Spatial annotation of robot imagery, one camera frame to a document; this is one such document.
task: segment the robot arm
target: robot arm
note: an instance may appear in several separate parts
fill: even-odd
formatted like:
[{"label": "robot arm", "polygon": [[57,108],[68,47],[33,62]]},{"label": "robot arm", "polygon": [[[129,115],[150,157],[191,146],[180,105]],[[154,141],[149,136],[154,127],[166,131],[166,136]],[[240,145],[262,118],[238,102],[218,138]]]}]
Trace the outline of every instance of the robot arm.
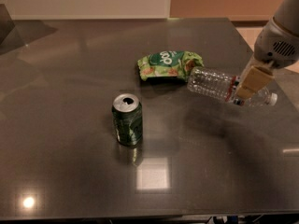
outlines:
[{"label": "robot arm", "polygon": [[241,74],[236,95],[249,99],[272,79],[273,69],[299,60],[299,0],[284,0],[259,34],[254,54]]}]

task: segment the floor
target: floor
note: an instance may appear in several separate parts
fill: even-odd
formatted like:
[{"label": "floor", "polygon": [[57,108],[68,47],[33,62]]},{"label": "floor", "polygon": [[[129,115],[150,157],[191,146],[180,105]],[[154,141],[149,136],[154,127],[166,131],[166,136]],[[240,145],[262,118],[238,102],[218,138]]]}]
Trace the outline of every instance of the floor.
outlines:
[{"label": "floor", "polygon": [[[247,41],[252,50],[254,50],[256,37],[262,31],[263,27],[239,27],[236,29]],[[286,67],[286,69],[299,73],[299,62]]]}]

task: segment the bottle cap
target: bottle cap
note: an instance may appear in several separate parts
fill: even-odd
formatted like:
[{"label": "bottle cap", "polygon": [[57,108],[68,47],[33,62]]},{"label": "bottle cap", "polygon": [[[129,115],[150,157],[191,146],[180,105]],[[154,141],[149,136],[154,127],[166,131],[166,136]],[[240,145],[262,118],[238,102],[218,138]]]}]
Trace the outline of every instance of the bottle cap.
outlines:
[{"label": "bottle cap", "polygon": [[278,100],[278,95],[275,93],[271,93],[269,104],[275,105],[277,103],[277,100]]}]

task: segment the snack wrapper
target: snack wrapper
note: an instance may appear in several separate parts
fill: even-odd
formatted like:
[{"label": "snack wrapper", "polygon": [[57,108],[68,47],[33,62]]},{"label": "snack wrapper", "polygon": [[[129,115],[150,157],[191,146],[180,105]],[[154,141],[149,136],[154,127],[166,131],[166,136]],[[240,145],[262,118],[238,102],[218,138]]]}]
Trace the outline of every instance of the snack wrapper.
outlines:
[{"label": "snack wrapper", "polygon": [[189,51],[162,51],[141,58],[137,64],[142,80],[149,77],[176,77],[186,82],[195,66],[204,66],[203,59]]}]

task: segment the can lid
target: can lid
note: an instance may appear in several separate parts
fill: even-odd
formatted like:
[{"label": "can lid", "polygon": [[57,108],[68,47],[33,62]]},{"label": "can lid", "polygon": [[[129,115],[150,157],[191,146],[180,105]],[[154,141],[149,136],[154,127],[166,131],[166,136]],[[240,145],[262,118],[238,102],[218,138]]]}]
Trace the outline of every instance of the can lid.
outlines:
[{"label": "can lid", "polygon": [[120,112],[131,112],[138,108],[139,100],[131,93],[124,93],[115,98],[113,106]]},{"label": "can lid", "polygon": [[277,103],[277,101],[278,101],[278,95],[275,93],[271,93],[269,104],[275,105]]}]

